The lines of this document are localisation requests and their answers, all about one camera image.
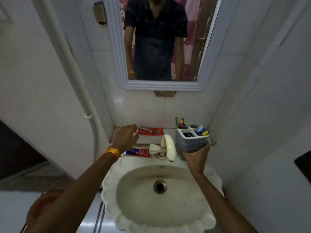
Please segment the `person's right hand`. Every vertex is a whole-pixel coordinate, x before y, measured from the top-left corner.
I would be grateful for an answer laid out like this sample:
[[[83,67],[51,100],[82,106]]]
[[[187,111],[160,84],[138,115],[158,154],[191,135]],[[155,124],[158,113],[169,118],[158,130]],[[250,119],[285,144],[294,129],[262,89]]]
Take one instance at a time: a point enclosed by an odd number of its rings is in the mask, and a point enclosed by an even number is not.
[[[209,149],[210,144],[206,142],[200,150],[189,153],[189,158],[186,160],[186,163],[194,177],[203,175]]]

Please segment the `person's left hand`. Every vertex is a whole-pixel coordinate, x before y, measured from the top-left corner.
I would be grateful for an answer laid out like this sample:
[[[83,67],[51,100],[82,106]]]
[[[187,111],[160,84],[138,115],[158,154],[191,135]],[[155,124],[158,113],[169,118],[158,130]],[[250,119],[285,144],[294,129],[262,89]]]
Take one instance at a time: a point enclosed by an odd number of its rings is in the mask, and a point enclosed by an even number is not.
[[[108,148],[118,149],[121,153],[130,150],[135,145],[131,143],[131,139],[137,128],[138,127],[135,124],[122,126],[115,134],[112,143]]]

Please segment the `grey plastic toothbrush holder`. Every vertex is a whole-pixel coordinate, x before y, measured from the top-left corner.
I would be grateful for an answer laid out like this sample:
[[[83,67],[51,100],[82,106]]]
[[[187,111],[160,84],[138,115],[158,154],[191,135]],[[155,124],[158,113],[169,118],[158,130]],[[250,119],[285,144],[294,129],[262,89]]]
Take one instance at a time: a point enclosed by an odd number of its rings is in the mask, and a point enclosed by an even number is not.
[[[209,139],[208,136],[197,136],[196,131],[198,128],[203,127],[199,123],[188,123],[185,124],[186,129],[175,130],[175,146],[176,150],[183,149],[187,153],[193,153],[201,149]],[[195,137],[187,138],[183,133],[191,132]]]

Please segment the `person's left forearm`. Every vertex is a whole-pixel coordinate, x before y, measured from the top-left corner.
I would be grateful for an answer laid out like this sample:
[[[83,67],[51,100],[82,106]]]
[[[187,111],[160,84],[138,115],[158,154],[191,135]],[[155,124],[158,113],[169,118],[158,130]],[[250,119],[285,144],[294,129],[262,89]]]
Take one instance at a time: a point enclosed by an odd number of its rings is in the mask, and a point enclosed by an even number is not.
[[[76,233],[111,166],[113,154],[104,154],[74,181],[25,233]]]

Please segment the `person's right forearm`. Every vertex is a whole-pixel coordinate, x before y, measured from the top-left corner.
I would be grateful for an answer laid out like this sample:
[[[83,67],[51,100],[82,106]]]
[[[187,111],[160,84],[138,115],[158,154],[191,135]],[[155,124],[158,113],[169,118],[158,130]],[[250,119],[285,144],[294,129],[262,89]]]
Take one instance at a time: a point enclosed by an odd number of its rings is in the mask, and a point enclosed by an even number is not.
[[[259,233],[250,222],[236,210],[203,173],[192,173],[203,192],[223,233]]]

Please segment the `red and blue toothpaste tube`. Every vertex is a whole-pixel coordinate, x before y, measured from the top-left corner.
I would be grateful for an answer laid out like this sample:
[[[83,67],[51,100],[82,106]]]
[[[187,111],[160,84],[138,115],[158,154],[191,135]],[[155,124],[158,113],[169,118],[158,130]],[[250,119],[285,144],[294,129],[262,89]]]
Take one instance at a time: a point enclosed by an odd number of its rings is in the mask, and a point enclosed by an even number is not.
[[[125,155],[151,158],[151,154],[149,152],[149,149],[143,149],[143,148],[132,148],[132,149],[126,151]]]

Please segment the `cream plastic tap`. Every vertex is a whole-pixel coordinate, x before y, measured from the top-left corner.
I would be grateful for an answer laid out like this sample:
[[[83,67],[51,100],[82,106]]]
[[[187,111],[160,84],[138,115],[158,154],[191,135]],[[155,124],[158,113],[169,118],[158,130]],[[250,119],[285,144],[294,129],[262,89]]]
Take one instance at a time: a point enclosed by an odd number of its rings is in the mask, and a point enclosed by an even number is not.
[[[168,159],[170,162],[174,162],[177,157],[175,143],[172,137],[168,134],[162,136],[161,143],[159,145],[150,144],[149,153],[151,155],[156,155],[158,159]]]

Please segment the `yellow thread wristband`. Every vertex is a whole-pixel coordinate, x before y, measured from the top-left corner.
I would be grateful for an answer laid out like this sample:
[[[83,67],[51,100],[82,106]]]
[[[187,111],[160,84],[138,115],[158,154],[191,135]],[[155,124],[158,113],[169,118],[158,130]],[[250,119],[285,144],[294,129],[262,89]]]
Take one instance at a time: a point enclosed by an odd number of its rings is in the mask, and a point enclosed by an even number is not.
[[[104,154],[113,154],[116,157],[116,160],[122,157],[122,153],[118,149],[115,149],[115,148],[106,149],[103,155]]]

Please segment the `metal basin drain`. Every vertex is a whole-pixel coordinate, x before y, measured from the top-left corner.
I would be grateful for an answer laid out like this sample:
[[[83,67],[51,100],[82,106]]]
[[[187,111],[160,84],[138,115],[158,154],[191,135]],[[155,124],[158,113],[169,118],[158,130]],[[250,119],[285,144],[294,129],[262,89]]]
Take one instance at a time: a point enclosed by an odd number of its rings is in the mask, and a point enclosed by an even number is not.
[[[164,194],[167,190],[167,185],[163,180],[157,180],[153,185],[153,190],[157,194]]]

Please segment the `white scalloped wash basin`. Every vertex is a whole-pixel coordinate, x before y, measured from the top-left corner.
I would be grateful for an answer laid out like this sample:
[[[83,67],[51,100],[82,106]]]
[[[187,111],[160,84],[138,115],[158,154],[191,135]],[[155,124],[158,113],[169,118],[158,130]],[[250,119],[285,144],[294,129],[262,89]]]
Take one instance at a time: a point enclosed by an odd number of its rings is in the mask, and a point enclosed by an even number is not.
[[[163,180],[164,194],[153,185]],[[204,233],[215,216],[185,161],[124,155],[109,170],[101,198],[106,215],[128,233]]]

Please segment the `red bucket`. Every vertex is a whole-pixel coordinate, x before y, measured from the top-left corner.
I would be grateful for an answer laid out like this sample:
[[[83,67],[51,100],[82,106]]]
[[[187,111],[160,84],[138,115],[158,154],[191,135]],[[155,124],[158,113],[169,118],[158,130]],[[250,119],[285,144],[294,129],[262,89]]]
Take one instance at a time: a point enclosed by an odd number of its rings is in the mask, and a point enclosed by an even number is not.
[[[41,194],[41,196],[30,207],[26,217],[26,225],[29,226],[36,221],[54,201],[64,192],[60,190],[48,190]]]

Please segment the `white framed wall mirror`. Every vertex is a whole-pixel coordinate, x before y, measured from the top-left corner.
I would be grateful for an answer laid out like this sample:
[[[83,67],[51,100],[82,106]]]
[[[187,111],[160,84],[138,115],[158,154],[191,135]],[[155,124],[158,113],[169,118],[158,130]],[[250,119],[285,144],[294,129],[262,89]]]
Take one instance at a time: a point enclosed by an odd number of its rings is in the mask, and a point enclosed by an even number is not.
[[[103,0],[108,20],[108,30],[111,40],[111,50],[116,64],[119,85],[125,90],[152,90],[152,91],[201,91],[211,77],[214,64],[225,39],[232,14],[239,0],[218,0],[206,43],[201,53],[202,60],[196,82],[164,82],[129,80],[127,76],[126,56],[124,50],[123,34],[119,0]]]

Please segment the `white wall pipe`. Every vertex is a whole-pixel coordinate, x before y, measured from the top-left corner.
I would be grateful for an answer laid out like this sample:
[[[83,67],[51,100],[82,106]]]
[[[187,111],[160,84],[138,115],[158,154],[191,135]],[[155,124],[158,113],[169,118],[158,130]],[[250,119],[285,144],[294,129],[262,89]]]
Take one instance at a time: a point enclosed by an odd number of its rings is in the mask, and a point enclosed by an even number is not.
[[[68,77],[68,80],[83,108],[85,114],[94,114],[94,117],[88,120],[93,134],[94,151],[93,162],[97,160],[98,155],[101,154],[103,149],[102,138],[105,135],[99,115],[93,104],[91,95],[87,89],[86,82],[83,78],[80,67],[70,50],[69,44],[61,31],[61,27],[57,20],[56,14],[53,11],[52,5],[49,0],[38,0],[38,7],[36,11],[40,17],[42,25],[54,47],[60,63]]]

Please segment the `black wall fixture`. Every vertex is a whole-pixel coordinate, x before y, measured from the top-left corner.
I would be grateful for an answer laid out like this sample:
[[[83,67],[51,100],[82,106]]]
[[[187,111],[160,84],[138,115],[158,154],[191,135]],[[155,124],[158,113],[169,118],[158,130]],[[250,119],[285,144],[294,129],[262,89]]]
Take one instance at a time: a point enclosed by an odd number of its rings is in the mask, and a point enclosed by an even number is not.
[[[311,150],[296,158],[294,164],[311,185]]]

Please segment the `brown wall box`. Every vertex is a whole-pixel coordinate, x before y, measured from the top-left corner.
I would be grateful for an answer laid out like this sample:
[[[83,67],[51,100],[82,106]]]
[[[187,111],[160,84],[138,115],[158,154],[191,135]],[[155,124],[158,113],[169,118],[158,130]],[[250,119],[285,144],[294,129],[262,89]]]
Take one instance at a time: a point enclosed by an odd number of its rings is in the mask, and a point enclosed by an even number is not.
[[[107,24],[107,17],[106,17],[106,12],[105,12],[103,1],[94,3],[94,6],[92,9],[93,9],[96,22],[98,22],[100,25]]]

